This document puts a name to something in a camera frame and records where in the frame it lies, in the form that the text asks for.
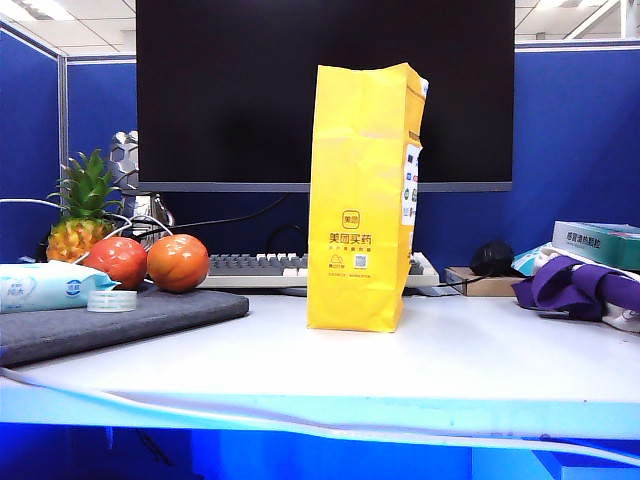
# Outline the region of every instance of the ceiling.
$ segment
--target ceiling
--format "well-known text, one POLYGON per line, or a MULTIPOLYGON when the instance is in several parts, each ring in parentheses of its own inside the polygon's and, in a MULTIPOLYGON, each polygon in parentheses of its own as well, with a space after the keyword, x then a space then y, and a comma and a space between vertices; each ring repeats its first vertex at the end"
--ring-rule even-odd
MULTIPOLYGON (((539 2, 515 0, 516 43, 562 40, 598 10, 598 7, 579 6, 579 0, 567 0, 559 7, 548 9, 539 8, 539 2)), ((135 53, 135 0, 58 0, 58 3, 73 20, 14 22, 1 15, 0 19, 70 56, 135 53)), ((636 37, 639 36, 640 30, 636 29, 636 37)), ((618 6, 594 22, 579 38, 619 37, 618 6)))

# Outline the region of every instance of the white cable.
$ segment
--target white cable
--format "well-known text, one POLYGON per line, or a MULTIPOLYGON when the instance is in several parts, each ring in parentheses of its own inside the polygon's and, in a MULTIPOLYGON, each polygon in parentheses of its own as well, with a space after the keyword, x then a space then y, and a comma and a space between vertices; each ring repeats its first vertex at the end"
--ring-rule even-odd
MULTIPOLYGON (((46 205, 48 207, 57 208, 59 210, 68 210, 68 208, 65 206, 58 205, 57 203, 53 203, 53 202, 47 202, 46 200, 38 200, 36 198, 0 198, 0 203, 35 203, 39 205, 46 205)), ((111 213, 111 212, 106 212, 106 214, 108 216, 115 217, 122 220, 123 222, 125 222, 125 224, 122 227, 115 229, 105 238, 113 237, 114 235, 117 235, 123 230, 126 230, 127 228, 133 226, 133 223, 127 217, 123 217, 122 215, 118 215, 117 213, 111 213)), ((82 260, 84 260, 88 256, 89 256, 89 252, 77 258, 73 263, 74 264, 80 263, 82 260)))
MULTIPOLYGON (((120 232, 122 232, 123 230, 126 230, 127 228, 133 226, 133 223, 131 222, 131 220, 129 220, 127 217, 124 217, 122 215, 118 215, 117 213, 111 213, 111 212, 105 212, 107 216, 110 217, 115 217, 118 218, 120 220, 122 220, 123 222, 125 222, 125 224, 119 228, 116 228, 113 232, 109 233, 109 235, 105 236, 104 238, 110 238, 113 237, 117 234, 119 234, 120 232)), ((85 258, 87 258, 89 256, 91 252, 85 252, 82 255, 80 255, 78 258, 76 258, 73 263, 78 264, 81 261, 83 261, 85 258)))
POLYGON ((601 448, 574 445, 570 443, 524 440, 518 438, 494 438, 494 437, 468 437, 454 434, 439 435, 426 429, 394 429, 382 425, 327 425, 314 423, 308 420, 298 421, 280 420, 268 415, 240 415, 224 411, 201 411, 187 408, 176 408, 140 402, 114 393, 93 391, 77 388, 74 385, 52 383, 42 381, 34 375, 24 374, 10 370, 0 369, 0 374, 15 382, 33 385, 36 387, 57 390, 63 393, 86 397, 90 400, 100 400, 114 405, 129 407, 145 413, 159 413, 178 418, 190 418, 209 422, 227 422, 240 424, 243 428, 251 428, 263 431, 286 431, 304 435, 312 435, 338 440, 364 440, 378 442, 407 443, 417 445, 438 445, 448 447, 482 447, 504 448, 516 450, 541 450, 558 453, 572 453, 589 457, 602 458, 614 462, 640 467, 640 458, 632 455, 623 455, 610 452, 601 448))
POLYGON ((59 210, 67 210, 67 207, 58 205, 57 203, 47 202, 46 200, 38 200, 35 198, 0 198, 0 203, 38 203, 40 205, 47 205, 48 207, 54 207, 59 210))
POLYGON ((133 221, 133 220, 136 220, 138 218, 140 218, 140 219, 144 218, 144 219, 147 219, 147 220, 151 220, 152 222, 155 222, 157 225, 159 225, 160 228, 162 228, 169 235, 173 235, 173 232, 171 230, 169 230, 164 223, 162 223, 157 218, 153 218, 151 215, 136 215, 135 217, 131 217, 130 220, 133 221))

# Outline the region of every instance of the gray mouse pad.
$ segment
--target gray mouse pad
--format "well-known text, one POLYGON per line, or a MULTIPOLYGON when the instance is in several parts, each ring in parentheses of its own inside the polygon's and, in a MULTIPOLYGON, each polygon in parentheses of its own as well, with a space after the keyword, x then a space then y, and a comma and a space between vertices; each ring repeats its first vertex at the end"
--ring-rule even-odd
POLYGON ((85 308, 0 314, 0 365, 9 367, 211 325, 245 315, 246 297, 212 290, 173 294, 145 287, 137 309, 85 308))

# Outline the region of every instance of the tomato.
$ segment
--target tomato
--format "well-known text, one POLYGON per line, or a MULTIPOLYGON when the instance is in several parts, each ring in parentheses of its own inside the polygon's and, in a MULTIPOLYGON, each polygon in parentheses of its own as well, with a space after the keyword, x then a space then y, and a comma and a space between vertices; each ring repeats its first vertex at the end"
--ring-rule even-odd
POLYGON ((209 253, 197 238, 171 235, 155 242, 147 256, 147 270, 158 288, 180 293, 190 290, 209 272, 209 253))
POLYGON ((131 238, 109 237, 97 242, 82 264, 120 282, 117 289, 135 290, 147 274, 147 252, 131 238))

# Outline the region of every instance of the logo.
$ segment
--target logo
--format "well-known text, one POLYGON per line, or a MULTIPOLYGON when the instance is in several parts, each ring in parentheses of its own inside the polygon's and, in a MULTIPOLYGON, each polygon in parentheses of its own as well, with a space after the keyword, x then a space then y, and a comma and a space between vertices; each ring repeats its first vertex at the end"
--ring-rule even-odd
POLYGON ((80 294, 80 280, 69 280, 67 282, 66 294, 70 297, 75 297, 80 294))
POLYGON ((329 268, 334 270, 344 269, 344 260, 340 255, 332 255, 329 260, 329 268))
POLYGON ((342 212, 342 228, 353 230, 360 226, 360 212, 357 210, 345 210, 342 212))

